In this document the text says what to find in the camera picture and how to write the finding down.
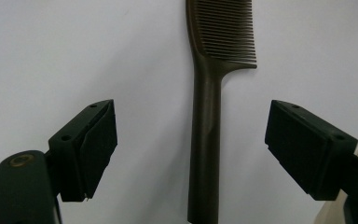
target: white background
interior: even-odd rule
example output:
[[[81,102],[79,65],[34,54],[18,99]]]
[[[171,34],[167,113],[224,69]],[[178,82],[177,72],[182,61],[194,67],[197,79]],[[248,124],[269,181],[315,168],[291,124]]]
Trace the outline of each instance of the white background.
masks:
[[[358,138],[358,1],[254,1],[258,68],[225,77],[222,224],[312,223],[264,144],[272,99]],[[63,222],[186,223],[193,67],[185,0],[0,0],[0,161],[113,98],[118,146],[94,198]]]

